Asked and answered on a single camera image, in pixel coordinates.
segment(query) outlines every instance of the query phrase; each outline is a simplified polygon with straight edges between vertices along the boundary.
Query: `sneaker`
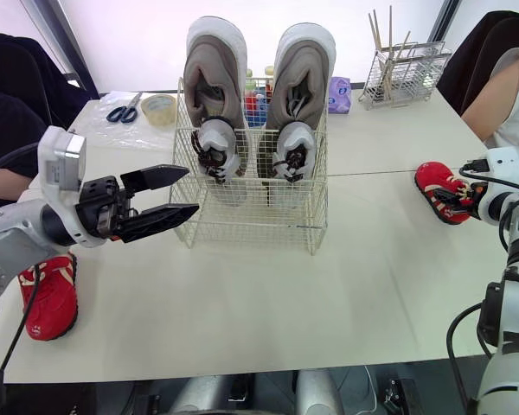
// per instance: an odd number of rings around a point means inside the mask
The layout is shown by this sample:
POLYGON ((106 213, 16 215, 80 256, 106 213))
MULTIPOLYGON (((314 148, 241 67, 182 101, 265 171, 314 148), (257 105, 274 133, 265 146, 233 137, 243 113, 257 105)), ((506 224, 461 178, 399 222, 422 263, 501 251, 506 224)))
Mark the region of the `sneaker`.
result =
MULTIPOLYGON (((325 111, 335 59, 335 40, 315 23, 291 26, 279 41, 266 121, 266 129, 279 133, 263 136, 257 160, 260 178, 286 179, 286 184, 271 186, 272 205, 288 205, 285 198, 298 189, 297 182, 313 176, 314 130, 325 111)), ((292 205, 302 200, 294 198, 292 205)))
POLYGON ((184 67, 184 100, 200 171, 223 203, 238 206, 246 199, 244 176, 249 140, 243 131, 247 48, 231 22, 205 16, 190 25, 184 67))
POLYGON ((470 218, 468 208, 473 204, 469 196, 471 185, 456 176, 444 164, 438 162, 423 163, 415 172, 415 184, 431 205, 434 213, 444 223, 459 225, 470 218), (434 194, 436 189, 444 189, 450 195, 456 196, 458 203, 454 205, 445 204, 434 194))
MULTIPOLYGON (((67 253, 39 264, 40 283, 25 328, 35 340, 53 340, 65 335, 77 319, 75 292, 76 258, 67 253)), ((23 309, 35 285, 35 267, 17 276, 23 297, 23 309)))

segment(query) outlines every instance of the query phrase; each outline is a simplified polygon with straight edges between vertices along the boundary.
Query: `metal rack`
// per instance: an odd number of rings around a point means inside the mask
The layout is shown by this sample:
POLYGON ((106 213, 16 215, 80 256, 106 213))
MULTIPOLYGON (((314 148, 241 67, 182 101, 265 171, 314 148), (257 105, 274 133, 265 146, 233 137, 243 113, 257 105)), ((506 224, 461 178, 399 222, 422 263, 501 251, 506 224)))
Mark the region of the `metal rack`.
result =
POLYGON ((429 100, 452 55, 444 48, 443 41, 398 44, 392 50, 391 55, 390 48, 375 51, 369 77, 359 98, 365 100, 368 109, 429 100))
MULTIPOLYGON (((258 85, 266 82, 256 81, 258 85)), ((182 89, 183 80, 179 80, 173 163, 188 167, 190 173, 171 186, 170 203, 198 203, 200 210, 176 229, 179 239, 188 247, 200 241, 220 241, 306 248, 313 255, 327 229, 326 111, 315 131, 316 164, 310 180, 290 183, 259 175, 258 171, 272 171, 272 153, 264 149, 269 144, 276 148, 279 131, 249 128, 235 131, 248 137, 246 172, 221 185, 199 170, 191 143, 197 129, 190 122, 182 89), (233 201, 243 192, 245 200, 235 206, 233 201)))

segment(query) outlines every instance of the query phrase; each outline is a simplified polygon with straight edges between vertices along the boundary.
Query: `tape roll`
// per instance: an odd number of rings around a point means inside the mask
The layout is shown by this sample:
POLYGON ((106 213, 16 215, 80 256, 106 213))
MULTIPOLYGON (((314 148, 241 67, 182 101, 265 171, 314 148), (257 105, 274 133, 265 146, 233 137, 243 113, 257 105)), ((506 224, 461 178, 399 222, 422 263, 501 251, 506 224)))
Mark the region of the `tape roll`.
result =
POLYGON ((170 95, 152 95, 142 101, 140 108, 151 125, 164 127, 175 122, 176 100, 170 95))

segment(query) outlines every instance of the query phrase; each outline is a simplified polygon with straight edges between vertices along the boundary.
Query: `scissors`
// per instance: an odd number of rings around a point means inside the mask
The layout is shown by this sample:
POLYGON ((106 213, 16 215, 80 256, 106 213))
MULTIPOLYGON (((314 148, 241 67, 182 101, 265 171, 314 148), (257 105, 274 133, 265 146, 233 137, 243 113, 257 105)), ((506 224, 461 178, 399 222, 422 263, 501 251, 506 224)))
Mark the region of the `scissors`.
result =
POLYGON ((137 102, 140 99, 142 93, 135 95, 135 98, 131 99, 128 105, 118 106, 112 112, 107 114, 106 119, 110 123, 117 123, 121 121, 123 124, 132 123, 137 117, 137 102))

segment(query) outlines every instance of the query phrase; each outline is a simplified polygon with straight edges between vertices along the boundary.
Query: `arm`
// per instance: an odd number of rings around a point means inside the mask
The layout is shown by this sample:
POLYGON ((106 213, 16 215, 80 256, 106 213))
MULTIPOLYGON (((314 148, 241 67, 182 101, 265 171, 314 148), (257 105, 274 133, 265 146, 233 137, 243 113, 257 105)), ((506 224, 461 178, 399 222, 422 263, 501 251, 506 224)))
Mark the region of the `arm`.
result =
POLYGON ((0 199, 16 201, 32 180, 8 169, 0 169, 0 199))
POLYGON ((519 91, 519 60, 492 77, 461 116, 485 141, 508 118, 519 91))

